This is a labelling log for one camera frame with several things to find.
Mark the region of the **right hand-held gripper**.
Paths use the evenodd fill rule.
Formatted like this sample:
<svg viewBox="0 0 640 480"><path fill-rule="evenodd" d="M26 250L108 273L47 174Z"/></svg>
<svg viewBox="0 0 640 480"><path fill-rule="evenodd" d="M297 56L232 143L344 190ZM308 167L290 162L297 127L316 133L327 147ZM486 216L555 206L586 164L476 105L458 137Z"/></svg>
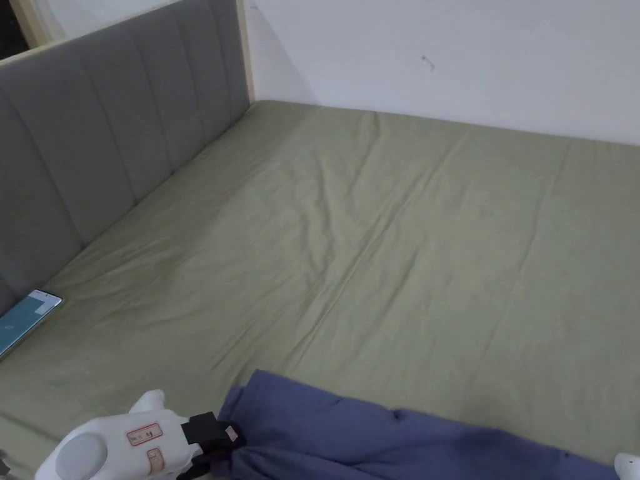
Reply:
<svg viewBox="0 0 640 480"><path fill-rule="evenodd" d="M640 480L640 457L619 453L614 459L614 470L620 480Z"/></svg>

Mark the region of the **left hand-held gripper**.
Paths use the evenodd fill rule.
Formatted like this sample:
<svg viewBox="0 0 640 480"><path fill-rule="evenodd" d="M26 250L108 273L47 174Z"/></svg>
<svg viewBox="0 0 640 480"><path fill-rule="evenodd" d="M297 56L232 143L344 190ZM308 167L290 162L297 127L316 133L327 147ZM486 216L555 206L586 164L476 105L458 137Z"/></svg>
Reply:
<svg viewBox="0 0 640 480"><path fill-rule="evenodd" d="M213 412L182 417L164 391L145 392L127 414L92 419L66 435L36 479L199 479L246 445Z"/></svg>

